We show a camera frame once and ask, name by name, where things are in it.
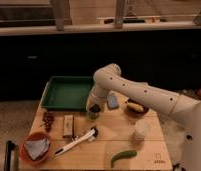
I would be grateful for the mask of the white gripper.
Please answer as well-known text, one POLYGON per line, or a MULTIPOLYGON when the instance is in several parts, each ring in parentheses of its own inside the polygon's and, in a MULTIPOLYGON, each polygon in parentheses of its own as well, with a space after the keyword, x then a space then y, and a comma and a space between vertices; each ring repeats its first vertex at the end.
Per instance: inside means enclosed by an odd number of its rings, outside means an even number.
POLYGON ((108 91, 106 89, 93 87, 89 93, 86 102, 86 110, 89 111, 91 107, 97 105, 101 111, 104 110, 104 105, 107 101, 108 91))

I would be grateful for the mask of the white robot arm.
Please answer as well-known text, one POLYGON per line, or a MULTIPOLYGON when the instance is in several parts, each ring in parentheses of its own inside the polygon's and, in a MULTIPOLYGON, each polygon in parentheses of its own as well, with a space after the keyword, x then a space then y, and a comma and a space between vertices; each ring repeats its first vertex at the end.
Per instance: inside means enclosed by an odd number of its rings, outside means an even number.
POLYGON ((115 63, 96 70, 93 81, 86 103, 87 111, 94 105, 102 111, 109 92, 115 91, 169 116, 181 124, 186 135, 191 137, 191 140, 184 140, 181 167, 185 171, 201 171, 201 100, 122 78, 121 69, 115 63))

